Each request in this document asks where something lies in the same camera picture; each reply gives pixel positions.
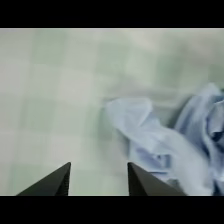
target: checkered tablecloth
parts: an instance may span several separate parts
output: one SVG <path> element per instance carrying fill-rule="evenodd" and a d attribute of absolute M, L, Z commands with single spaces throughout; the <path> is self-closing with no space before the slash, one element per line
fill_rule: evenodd
<path fill-rule="evenodd" d="M 148 96 L 172 125 L 223 72 L 222 29 L 0 29 L 0 195 L 68 161 L 70 195 L 128 195 L 127 142 L 104 102 Z"/>

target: green and white checkered fabric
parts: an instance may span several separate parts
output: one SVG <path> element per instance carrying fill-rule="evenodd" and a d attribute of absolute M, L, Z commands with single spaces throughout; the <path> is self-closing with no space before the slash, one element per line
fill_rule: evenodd
<path fill-rule="evenodd" d="M 168 125 L 223 72 L 222 29 L 0 29 L 0 195 L 68 161 L 70 195 L 128 195 L 104 102 L 148 96 Z"/>

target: cloth fold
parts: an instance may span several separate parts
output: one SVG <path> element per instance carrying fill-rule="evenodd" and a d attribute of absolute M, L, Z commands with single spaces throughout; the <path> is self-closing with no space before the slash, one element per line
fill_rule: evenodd
<path fill-rule="evenodd" d="M 106 104 L 112 125 L 130 140 L 129 160 L 188 195 L 224 193 L 224 105 L 212 83 L 193 96 L 175 130 L 163 127 L 148 98 L 120 98 Z"/>

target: blue cloth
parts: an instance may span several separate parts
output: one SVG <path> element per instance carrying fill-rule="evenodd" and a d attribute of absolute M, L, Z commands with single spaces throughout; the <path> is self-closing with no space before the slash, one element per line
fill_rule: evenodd
<path fill-rule="evenodd" d="M 208 84 L 181 112 L 175 130 L 163 127 L 147 98 L 106 104 L 112 125 L 130 140 L 129 160 L 163 181 L 178 180 L 188 195 L 224 193 L 224 97 Z"/>

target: garment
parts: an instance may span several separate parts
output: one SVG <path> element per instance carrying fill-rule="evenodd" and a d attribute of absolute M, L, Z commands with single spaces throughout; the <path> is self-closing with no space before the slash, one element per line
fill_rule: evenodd
<path fill-rule="evenodd" d="M 175 130 L 163 127 L 148 98 L 106 104 L 112 125 L 129 140 L 129 160 L 188 195 L 223 192 L 223 94 L 208 84 L 181 112 Z"/>

